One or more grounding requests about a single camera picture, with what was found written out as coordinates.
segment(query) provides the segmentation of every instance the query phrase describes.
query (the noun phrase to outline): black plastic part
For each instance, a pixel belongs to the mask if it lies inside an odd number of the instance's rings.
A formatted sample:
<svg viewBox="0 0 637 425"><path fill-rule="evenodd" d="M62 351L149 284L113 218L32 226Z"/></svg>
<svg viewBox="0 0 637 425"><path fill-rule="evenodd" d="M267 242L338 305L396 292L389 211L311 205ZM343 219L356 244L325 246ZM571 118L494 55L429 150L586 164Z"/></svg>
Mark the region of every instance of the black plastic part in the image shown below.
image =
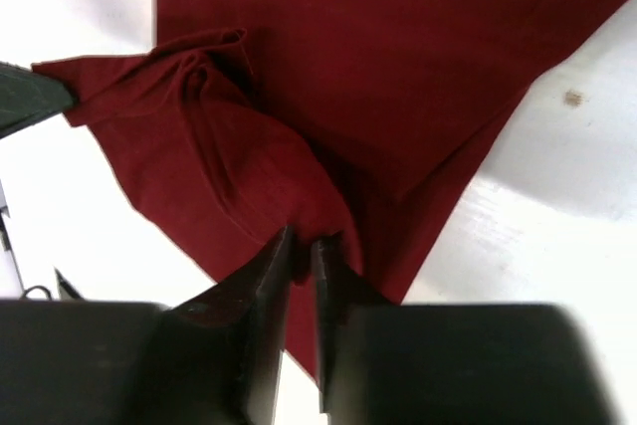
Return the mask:
<svg viewBox="0 0 637 425"><path fill-rule="evenodd" d="M0 63L0 138L66 111L75 102L61 82Z"/></svg>
<svg viewBox="0 0 637 425"><path fill-rule="evenodd" d="M0 303L2 425L271 425L291 229L184 305Z"/></svg>
<svg viewBox="0 0 637 425"><path fill-rule="evenodd" d="M352 306L387 306L391 302L355 273L345 262L341 236L316 241L311 251L317 299L317 384L320 410L329 409L330 384L338 335L347 324Z"/></svg>
<svg viewBox="0 0 637 425"><path fill-rule="evenodd" d="M358 308L331 394L331 425L614 423L580 337L550 306Z"/></svg>

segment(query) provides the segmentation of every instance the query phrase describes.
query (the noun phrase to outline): white table surface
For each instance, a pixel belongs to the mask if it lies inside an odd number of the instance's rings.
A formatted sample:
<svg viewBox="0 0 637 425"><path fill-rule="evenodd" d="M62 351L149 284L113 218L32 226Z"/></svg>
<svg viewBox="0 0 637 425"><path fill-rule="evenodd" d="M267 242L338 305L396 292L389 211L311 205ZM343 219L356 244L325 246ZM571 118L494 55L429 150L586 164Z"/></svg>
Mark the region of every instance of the white table surface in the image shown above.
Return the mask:
<svg viewBox="0 0 637 425"><path fill-rule="evenodd" d="M0 0L0 12L0 60L17 65L152 46L152 0ZM569 91L582 95L580 106L564 102ZM85 128L55 117L3 139L0 179L27 287L52 286L55 266L89 299L173 306L214 284L130 208ZM637 423L635 266L632 0L535 82L405 302L565 305L589 338L622 421ZM276 423L325 423L318 409L314 384L285 356Z"/></svg>

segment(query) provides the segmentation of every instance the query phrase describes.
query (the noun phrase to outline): red cloth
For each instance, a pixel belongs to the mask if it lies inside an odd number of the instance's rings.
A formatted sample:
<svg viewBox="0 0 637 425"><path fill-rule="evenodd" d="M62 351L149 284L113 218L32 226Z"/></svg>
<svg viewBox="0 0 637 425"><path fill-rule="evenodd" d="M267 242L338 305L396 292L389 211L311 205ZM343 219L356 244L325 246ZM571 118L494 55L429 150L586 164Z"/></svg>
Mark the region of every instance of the red cloth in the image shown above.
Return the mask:
<svg viewBox="0 0 637 425"><path fill-rule="evenodd" d="M35 70L78 92L71 124L214 279L292 222L343 229L400 301L531 82L625 1L157 0L148 56ZM288 348L310 371L313 309L296 288Z"/></svg>

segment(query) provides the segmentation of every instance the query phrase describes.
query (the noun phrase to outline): dark red fabric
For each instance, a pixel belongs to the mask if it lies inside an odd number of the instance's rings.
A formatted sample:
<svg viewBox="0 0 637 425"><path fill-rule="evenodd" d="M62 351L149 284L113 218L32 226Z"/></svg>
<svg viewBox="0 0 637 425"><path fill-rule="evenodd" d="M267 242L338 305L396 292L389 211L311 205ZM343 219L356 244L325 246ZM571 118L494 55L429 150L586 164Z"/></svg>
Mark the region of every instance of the dark red fabric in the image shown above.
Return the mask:
<svg viewBox="0 0 637 425"><path fill-rule="evenodd" d="M531 82L625 1L157 0L148 56L35 70L79 93L71 124L214 279L292 222L344 230L400 301ZM311 288L291 308L313 370Z"/></svg>

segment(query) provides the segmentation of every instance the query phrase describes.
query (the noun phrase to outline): small stain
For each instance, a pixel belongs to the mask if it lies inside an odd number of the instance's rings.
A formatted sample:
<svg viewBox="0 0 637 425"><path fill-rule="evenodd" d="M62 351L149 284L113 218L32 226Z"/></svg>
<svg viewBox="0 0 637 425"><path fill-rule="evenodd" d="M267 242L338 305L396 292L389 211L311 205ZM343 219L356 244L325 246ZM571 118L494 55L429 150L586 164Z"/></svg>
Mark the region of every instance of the small stain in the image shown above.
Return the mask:
<svg viewBox="0 0 637 425"><path fill-rule="evenodd" d="M569 90L564 94L564 103L568 106L580 106L584 100L584 95L575 90Z"/></svg>

